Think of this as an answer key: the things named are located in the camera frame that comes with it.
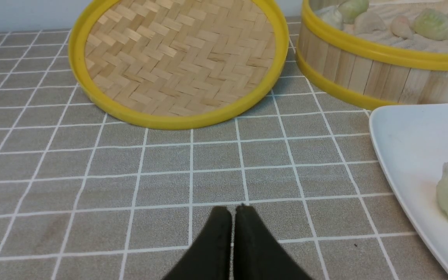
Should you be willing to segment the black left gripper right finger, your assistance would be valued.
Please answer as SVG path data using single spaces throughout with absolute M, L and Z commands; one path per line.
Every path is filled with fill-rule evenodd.
M 235 280 L 311 280 L 248 205 L 235 209 L 233 276 Z

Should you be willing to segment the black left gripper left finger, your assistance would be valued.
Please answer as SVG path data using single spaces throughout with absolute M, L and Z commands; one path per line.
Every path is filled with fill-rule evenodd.
M 215 206 L 198 237 L 163 279 L 229 279 L 232 226 L 228 209 Z

